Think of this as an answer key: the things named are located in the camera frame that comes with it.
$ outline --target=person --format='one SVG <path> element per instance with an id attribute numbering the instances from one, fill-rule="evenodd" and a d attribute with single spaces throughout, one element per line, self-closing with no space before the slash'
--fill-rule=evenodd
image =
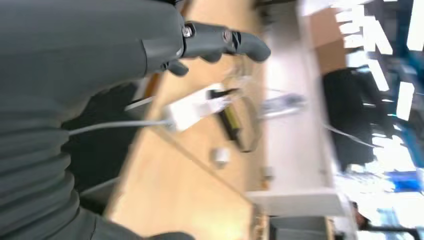
<path id="1" fill-rule="evenodd" d="M 186 74 L 181 58 L 261 62 L 271 54 L 249 33 L 185 22 L 173 5 L 152 0 L 1 0 L 0 42 L 2 240 L 145 239 L 80 207 L 62 123 L 103 90 L 165 70 Z"/>
<path id="2" fill-rule="evenodd" d="M 356 202 L 352 202 L 352 206 L 358 229 L 360 231 L 368 229 L 371 225 L 371 221 L 359 212 L 358 204 Z"/>

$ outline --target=white cable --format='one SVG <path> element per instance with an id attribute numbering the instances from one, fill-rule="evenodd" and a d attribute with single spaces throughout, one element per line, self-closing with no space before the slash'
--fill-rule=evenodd
<path id="1" fill-rule="evenodd" d="M 259 82 L 257 82 L 257 81 L 255 81 L 254 79 L 253 79 L 253 77 L 252 76 L 241 76 L 242 77 L 242 83 L 243 83 L 243 85 L 241 85 L 241 86 L 245 86 L 247 83 L 255 83 L 256 85 L 258 85 L 258 86 L 262 86 L 261 84 L 259 84 Z M 263 88 L 265 88 L 266 90 L 268 90 L 268 91 L 274 91 L 274 92 L 279 92 L 279 93 L 287 93 L 286 91 L 284 91 L 284 90 L 281 90 L 281 89 L 274 89 L 274 88 L 269 88 L 269 87 L 263 87 Z M 336 133 L 336 134 L 340 134 L 340 135 L 343 135 L 343 136 L 345 136 L 345 137 L 347 137 L 347 138 L 349 138 L 349 139 L 351 139 L 352 141 L 354 141 L 354 142 L 356 142 L 356 143 L 358 143 L 358 144 L 362 144 L 362 145 L 365 145 L 365 146 L 367 146 L 367 147 L 370 147 L 370 148 L 380 148 L 379 146 L 376 146 L 376 145 L 372 145 L 372 144 L 369 144 L 369 143 L 366 143 L 366 142 L 364 142 L 364 141 L 362 141 L 361 139 L 359 139 L 358 137 L 356 137 L 356 136 L 353 136 L 353 135 L 350 135 L 350 134 L 347 134 L 347 133 L 345 133 L 345 132 L 343 132 L 343 131 L 340 131 L 340 130 L 338 130 L 338 129 L 336 129 L 336 128 L 334 128 L 334 127 L 332 127 L 332 126 L 330 126 L 330 125 L 326 125 L 323 121 L 320 121 L 320 124 L 325 128 L 325 129 L 327 129 L 327 130 L 329 130 L 329 131 L 332 131 L 332 132 L 334 132 L 334 133 Z"/>
<path id="2" fill-rule="evenodd" d="M 69 131 L 69 135 L 82 134 L 98 129 L 110 129 L 110 128 L 127 128 L 127 127 L 146 127 L 146 126 L 157 126 L 171 124 L 169 120 L 160 121 L 111 121 L 85 126 L 82 128 L 74 129 Z"/>
<path id="3" fill-rule="evenodd" d="M 345 132 L 342 132 L 342 131 L 340 131 L 340 130 L 332 127 L 332 126 L 326 125 L 326 124 L 324 124 L 322 122 L 321 122 L 321 125 L 324 128 L 326 128 L 326 129 L 328 129 L 328 130 L 330 130 L 330 131 L 332 131 L 332 132 L 334 132 L 336 134 L 340 134 L 340 135 L 343 135 L 345 137 L 348 137 L 349 139 L 351 139 L 354 142 L 357 142 L 358 144 L 362 144 L 362 145 L 365 145 L 365 146 L 370 147 L 370 148 L 373 148 L 373 149 L 380 148 L 380 146 L 375 146 L 375 145 L 371 145 L 369 143 L 366 143 L 366 142 L 362 141 L 361 139 L 357 138 L 356 136 L 353 136 L 353 135 L 347 134 Z"/>

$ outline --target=gray sleeve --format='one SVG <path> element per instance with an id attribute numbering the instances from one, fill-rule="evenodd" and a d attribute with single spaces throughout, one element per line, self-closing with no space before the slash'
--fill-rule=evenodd
<path id="1" fill-rule="evenodd" d="M 0 239 L 142 239 L 80 208 L 61 125 L 178 57 L 183 24 L 150 0 L 0 1 Z"/>

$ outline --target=small white object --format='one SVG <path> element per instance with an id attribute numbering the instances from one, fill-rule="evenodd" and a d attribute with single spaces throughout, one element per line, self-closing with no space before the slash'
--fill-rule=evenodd
<path id="1" fill-rule="evenodd" d="M 218 147 L 212 150 L 211 159 L 218 168 L 224 168 L 230 162 L 230 150 L 226 147 Z"/>
<path id="2" fill-rule="evenodd" d="M 171 120 L 172 130 L 185 131 L 204 117 L 222 111 L 228 97 L 209 99 L 209 90 L 224 90 L 221 83 L 212 84 L 165 107 L 165 118 Z"/>

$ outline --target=metal screw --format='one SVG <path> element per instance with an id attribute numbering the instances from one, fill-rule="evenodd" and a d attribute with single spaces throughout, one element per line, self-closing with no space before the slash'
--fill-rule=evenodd
<path id="1" fill-rule="evenodd" d="M 184 27 L 182 27 L 182 35 L 185 38 L 189 38 L 193 35 L 193 30 L 188 26 L 184 26 Z"/>

